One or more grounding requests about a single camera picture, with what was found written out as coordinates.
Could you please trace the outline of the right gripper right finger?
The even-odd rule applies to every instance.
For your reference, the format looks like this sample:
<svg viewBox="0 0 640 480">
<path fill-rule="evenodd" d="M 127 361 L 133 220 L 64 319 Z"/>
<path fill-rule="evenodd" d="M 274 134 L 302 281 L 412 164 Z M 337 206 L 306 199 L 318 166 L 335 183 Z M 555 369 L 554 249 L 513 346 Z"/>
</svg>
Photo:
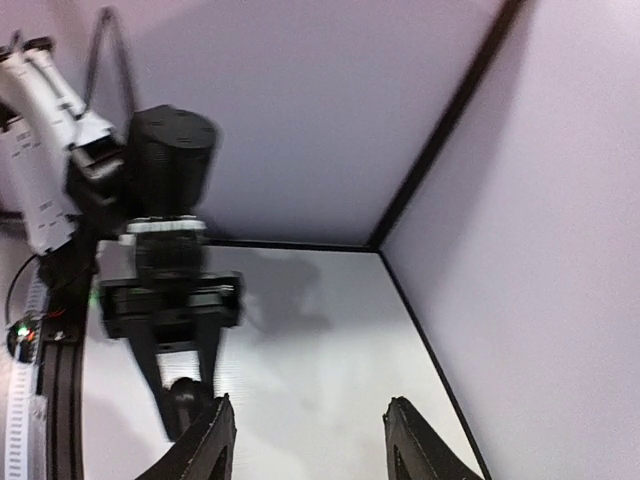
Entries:
<svg viewBox="0 0 640 480">
<path fill-rule="evenodd" d="M 390 480 L 480 480 L 414 405 L 393 397 L 383 415 Z"/>
</svg>

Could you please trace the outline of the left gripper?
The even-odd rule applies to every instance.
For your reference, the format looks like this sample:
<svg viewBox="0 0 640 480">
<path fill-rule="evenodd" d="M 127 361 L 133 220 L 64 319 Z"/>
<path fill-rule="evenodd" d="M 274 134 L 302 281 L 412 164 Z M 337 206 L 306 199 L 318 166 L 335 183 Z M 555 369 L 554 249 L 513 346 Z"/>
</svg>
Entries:
<svg viewBox="0 0 640 480">
<path fill-rule="evenodd" d="M 158 341 L 193 341 L 199 361 L 201 383 L 215 394 L 214 375 L 221 328 L 239 323 L 244 294 L 243 276 L 235 271 L 210 273 L 194 281 L 178 281 L 144 288 L 137 279 L 102 280 L 99 301 L 102 322 L 112 339 L 126 338 L 143 325 Z M 204 321 L 209 324 L 196 324 Z M 151 391 L 170 441 L 180 436 L 176 411 L 162 383 L 153 338 L 132 334 L 129 344 Z"/>
</svg>

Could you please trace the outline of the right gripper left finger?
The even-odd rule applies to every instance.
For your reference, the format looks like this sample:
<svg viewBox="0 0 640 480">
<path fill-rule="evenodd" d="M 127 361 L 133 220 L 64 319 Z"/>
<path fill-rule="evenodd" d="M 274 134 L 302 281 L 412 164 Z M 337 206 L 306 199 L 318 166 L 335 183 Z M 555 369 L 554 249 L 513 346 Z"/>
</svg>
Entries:
<svg viewBox="0 0 640 480">
<path fill-rule="evenodd" d="M 228 394 L 214 399 L 169 450 L 138 480 L 230 480 L 236 440 Z"/>
</svg>

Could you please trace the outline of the black earbud charging case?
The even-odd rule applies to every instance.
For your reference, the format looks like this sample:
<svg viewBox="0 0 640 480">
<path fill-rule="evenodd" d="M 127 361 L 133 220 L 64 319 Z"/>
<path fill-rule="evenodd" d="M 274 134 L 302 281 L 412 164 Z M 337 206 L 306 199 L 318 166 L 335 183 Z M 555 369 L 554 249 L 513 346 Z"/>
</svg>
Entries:
<svg viewBox="0 0 640 480">
<path fill-rule="evenodd" d="M 172 408 L 169 438 L 176 441 L 214 399 L 213 387 L 188 377 L 178 378 L 168 391 Z"/>
</svg>

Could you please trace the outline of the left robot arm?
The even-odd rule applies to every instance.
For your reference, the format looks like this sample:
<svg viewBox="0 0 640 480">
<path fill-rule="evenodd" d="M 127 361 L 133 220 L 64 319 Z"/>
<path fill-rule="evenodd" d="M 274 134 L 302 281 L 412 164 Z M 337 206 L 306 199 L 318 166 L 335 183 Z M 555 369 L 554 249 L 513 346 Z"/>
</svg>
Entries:
<svg viewBox="0 0 640 480">
<path fill-rule="evenodd" d="M 101 275 L 108 337 L 128 342 L 166 434 L 213 401 L 221 332 L 242 309 L 239 272 L 208 269 L 193 213 L 219 143 L 204 116 L 133 109 L 125 139 L 54 64 L 48 37 L 1 50 L 1 138 L 45 284 Z"/>
</svg>

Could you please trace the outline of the black front frame rail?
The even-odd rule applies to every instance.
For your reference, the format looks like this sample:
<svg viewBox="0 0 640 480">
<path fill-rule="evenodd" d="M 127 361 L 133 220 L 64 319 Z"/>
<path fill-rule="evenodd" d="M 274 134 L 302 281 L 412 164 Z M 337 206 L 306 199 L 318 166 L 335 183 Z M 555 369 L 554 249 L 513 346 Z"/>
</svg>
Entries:
<svg viewBox="0 0 640 480">
<path fill-rule="evenodd" d="M 41 324 L 36 393 L 46 401 L 46 479 L 82 479 L 83 354 L 92 279 L 49 295 Z"/>
</svg>

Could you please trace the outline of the left black frame post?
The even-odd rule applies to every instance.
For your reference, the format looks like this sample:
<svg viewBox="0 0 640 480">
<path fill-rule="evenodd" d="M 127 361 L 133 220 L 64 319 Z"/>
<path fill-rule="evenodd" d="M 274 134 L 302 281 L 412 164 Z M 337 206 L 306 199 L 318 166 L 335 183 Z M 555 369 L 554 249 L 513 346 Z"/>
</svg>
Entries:
<svg viewBox="0 0 640 480">
<path fill-rule="evenodd" d="M 438 157 L 455 131 L 482 80 L 508 37 L 514 22 L 527 1 L 507 0 L 500 8 L 466 68 L 454 93 L 425 141 L 396 193 L 387 205 L 364 246 L 379 250 L 402 218 L 404 211 L 427 178 Z"/>
</svg>

